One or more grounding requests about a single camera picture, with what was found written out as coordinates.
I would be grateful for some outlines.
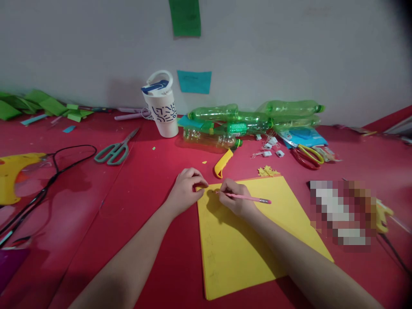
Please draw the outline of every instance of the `red scissors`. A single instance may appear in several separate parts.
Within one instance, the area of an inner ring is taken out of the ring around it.
[[[282,137],[282,139],[292,147],[291,153],[295,157],[296,161],[298,161],[300,165],[306,167],[307,169],[318,170],[321,168],[321,164],[325,163],[323,157],[319,153],[317,153],[316,150],[304,145],[298,145],[284,137]]]

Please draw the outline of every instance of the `person's left hand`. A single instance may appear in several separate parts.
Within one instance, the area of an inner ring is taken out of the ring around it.
[[[178,174],[175,185],[164,203],[167,208],[173,211],[175,217],[203,196],[205,189],[193,192],[195,184],[201,184],[204,188],[209,187],[209,184],[197,169],[191,167]]]

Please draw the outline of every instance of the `cup handle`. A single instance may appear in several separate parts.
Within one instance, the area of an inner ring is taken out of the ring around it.
[[[166,94],[166,93],[169,92],[169,90],[170,90],[170,88],[172,87],[172,84],[173,84],[173,76],[172,76],[172,73],[170,73],[169,71],[160,70],[160,71],[154,72],[152,75],[150,75],[150,77],[146,81],[146,83],[147,83],[147,85],[151,85],[152,81],[160,74],[165,74],[169,77],[169,83],[167,84],[167,86],[165,88],[162,89],[162,94]]]

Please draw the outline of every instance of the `blue lid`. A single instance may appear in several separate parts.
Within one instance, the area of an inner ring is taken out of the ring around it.
[[[169,81],[162,79],[160,82],[157,82],[156,84],[145,86],[145,87],[142,87],[141,89],[144,92],[144,94],[148,94],[149,91],[160,90],[160,89],[165,88],[168,83]]]

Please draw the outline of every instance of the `pink pencil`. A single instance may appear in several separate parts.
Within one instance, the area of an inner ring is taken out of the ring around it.
[[[261,198],[258,198],[258,197],[248,197],[246,195],[234,194],[234,193],[225,193],[225,194],[228,197],[235,197],[235,198],[239,198],[239,199],[242,199],[242,200],[251,200],[251,201],[259,202],[259,203],[263,203],[263,204],[272,204],[271,200],[261,199]]]

